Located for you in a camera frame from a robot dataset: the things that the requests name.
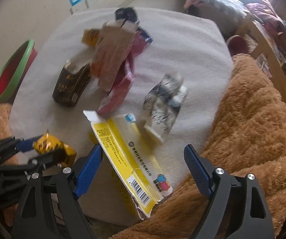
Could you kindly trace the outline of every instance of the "tan fluffy fabric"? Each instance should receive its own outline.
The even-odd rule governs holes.
[[[10,104],[0,104],[0,140],[11,136],[9,128],[9,116],[11,108],[12,105]],[[12,156],[4,164],[18,164],[18,160],[16,156]],[[16,208],[17,204],[4,209],[3,211],[5,223],[8,226],[12,226],[13,224],[13,217],[15,215]]]
[[[286,219],[286,105],[254,59],[237,55],[233,61],[232,79],[202,156],[233,175],[255,174],[277,235]],[[112,238],[189,238],[206,204],[189,174],[150,219]]]

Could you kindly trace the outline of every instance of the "pink blanket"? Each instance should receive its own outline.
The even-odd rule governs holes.
[[[264,21],[264,27],[274,38],[278,47],[286,52],[286,25],[269,7],[259,3],[246,4],[249,11]]]

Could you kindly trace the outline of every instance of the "red slipper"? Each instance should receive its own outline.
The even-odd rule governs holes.
[[[237,55],[237,54],[248,54],[248,47],[246,45],[245,40],[239,36],[231,36],[227,41],[227,47],[230,50],[231,56]]]

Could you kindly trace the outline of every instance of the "snack wrapper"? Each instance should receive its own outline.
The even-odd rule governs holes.
[[[54,88],[53,99],[64,106],[75,106],[83,93],[91,77],[89,76],[90,65],[86,64],[78,71],[73,62],[67,60],[59,79]]]
[[[33,148],[39,154],[46,154],[55,149],[62,148],[65,151],[65,159],[61,162],[62,167],[71,167],[74,164],[76,151],[69,145],[60,141],[57,137],[49,134],[48,131],[37,141],[33,142]]]
[[[98,78],[99,87],[107,92],[97,111],[99,115],[112,112],[123,103],[134,81],[134,58],[153,41],[138,23],[133,8],[119,8],[115,22],[105,23],[102,30],[84,30],[82,42],[97,46],[90,75]]]
[[[135,203],[141,219],[169,196],[173,188],[143,140],[133,114],[108,120],[96,112],[83,111],[118,177]]]
[[[167,73],[146,96],[141,118],[149,136],[163,143],[174,125],[188,90],[179,73]]]

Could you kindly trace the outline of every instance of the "screw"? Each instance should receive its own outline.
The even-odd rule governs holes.
[[[253,175],[252,173],[247,174],[247,177],[248,177],[250,180],[255,180],[255,175]]]
[[[35,172],[35,173],[33,173],[33,174],[31,175],[31,178],[32,178],[32,179],[37,179],[37,178],[39,178],[39,174],[38,174],[37,172]]]
[[[222,168],[216,168],[215,171],[216,171],[216,173],[218,173],[220,175],[224,174],[224,172],[225,172]]]
[[[63,173],[67,174],[70,173],[72,171],[72,169],[70,167],[66,167],[63,169]]]

